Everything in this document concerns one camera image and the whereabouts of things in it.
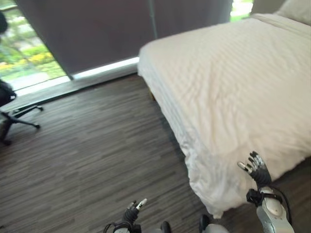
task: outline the floor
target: floor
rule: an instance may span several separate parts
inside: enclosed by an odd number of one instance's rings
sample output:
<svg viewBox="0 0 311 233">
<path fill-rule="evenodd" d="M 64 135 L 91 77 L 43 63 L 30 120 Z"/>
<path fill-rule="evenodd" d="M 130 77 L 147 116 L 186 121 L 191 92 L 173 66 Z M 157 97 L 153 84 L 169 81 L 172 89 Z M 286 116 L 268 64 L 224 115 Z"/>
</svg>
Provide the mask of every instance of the floor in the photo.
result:
<svg viewBox="0 0 311 233">
<path fill-rule="evenodd" d="M 143 79 L 133 75 L 44 105 L 0 146 L 0 225 L 9 233 L 100 233 L 132 200 L 148 198 L 143 230 L 171 223 L 196 233 L 205 207 L 189 187 L 183 154 Z M 288 196 L 296 233 L 311 228 L 307 159 L 275 185 Z M 232 233 L 260 233 L 255 207 L 229 210 Z"/>
</svg>

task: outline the white bed sheet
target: white bed sheet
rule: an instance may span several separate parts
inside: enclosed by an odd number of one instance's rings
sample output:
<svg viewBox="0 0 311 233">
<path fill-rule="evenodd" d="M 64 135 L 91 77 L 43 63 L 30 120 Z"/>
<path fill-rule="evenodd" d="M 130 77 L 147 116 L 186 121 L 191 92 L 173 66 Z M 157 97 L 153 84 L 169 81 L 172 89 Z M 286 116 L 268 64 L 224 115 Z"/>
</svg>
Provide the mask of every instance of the white bed sheet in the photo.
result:
<svg viewBox="0 0 311 233">
<path fill-rule="evenodd" d="M 182 33 L 140 51 L 138 72 L 214 217 L 246 202 L 237 167 L 261 154 L 273 179 L 311 154 L 311 27 L 276 15 Z"/>
</svg>

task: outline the black cable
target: black cable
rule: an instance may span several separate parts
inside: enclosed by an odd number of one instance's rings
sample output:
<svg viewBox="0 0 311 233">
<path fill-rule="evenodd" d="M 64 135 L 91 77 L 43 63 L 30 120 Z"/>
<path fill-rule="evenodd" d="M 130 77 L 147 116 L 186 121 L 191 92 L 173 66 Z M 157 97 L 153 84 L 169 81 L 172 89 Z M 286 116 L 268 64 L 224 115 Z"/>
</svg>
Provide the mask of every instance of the black cable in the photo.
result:
<svg viewBox="0 0 311 233">
<path fill-rule="evenodd" d="M 290 209 L 290 205 L 289 205 L 289 202 L 288 202 L 288 199 L 287 197 L 285 196 L 285 194 L 278 188 L 274 187 L 274 186 L 271 186 L 270 188 L 272 189 L 275 189 L 277 192 L 279 192 L 280 194 L 282 194 L 284 200 L 285 200 L 285 203 L 286 203 L 286 208 L 287 208 L 287 212 L 288 212 L 288 222 L 293 225 L 293 220 L 292 220 L 292 212 L 291 212 L 291 209 Z"/>
<path fill-rule="evenodd" d="M 103 233 L 107 233 L 109 227 L 111 227 L 112 225 L 114 225 L 114 223 L 109 223 L 108 225 L 105 226 Z"/>
</svg>

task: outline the wall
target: wall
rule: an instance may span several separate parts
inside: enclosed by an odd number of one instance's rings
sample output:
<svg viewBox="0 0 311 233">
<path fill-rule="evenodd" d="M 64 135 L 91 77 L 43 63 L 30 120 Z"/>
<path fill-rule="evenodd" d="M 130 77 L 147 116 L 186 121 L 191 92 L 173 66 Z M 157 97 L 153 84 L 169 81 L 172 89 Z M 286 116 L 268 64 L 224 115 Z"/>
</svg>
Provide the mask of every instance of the wall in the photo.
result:
<svg viewBox="0 0 311 233">
<path fill-rule="evenodd" d="M 278 11 L 285 0 L 254 0 L 252 14 L 274 13 Z"/>
</svg>

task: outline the chair caster wheel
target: chair caster wheel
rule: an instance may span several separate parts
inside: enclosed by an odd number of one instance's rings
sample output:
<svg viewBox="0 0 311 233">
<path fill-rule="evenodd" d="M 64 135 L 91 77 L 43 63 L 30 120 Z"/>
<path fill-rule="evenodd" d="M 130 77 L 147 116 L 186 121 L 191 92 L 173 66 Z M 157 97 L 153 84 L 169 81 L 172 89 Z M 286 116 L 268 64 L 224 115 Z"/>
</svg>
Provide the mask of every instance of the chair caster wheel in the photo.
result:
<svg viewBox="0 0 311 233">
<path fill-rule="evenodd" d="M 10 141 L 10 140 L 3 140 L 2 143 L 3 143 L 4 145 L 6 145 L 6 146 L 9 146 L 9 145 L 12 144 L 12 141 Z"/>
<path fill-rule="evenodd" d="M 209 223 L 210 223 L 210 220 L 207 217 L 207 215 L 202 215 L 200 218 L 199 233 L 202 233 L 203 231 L 205 231 Z"/>
<path fill-rule="evenodd" d="M 168 222 L 163 222 L 161 225 L 161 230 L 163 233 L 172 233 L 171 226 Z"/>
<path fill-rule="evenodd" d="M 44 108 L 42 106 L 37 106 L 37 109 L 39 109 L 40 111 L 44 110 Z"/>
</svg>

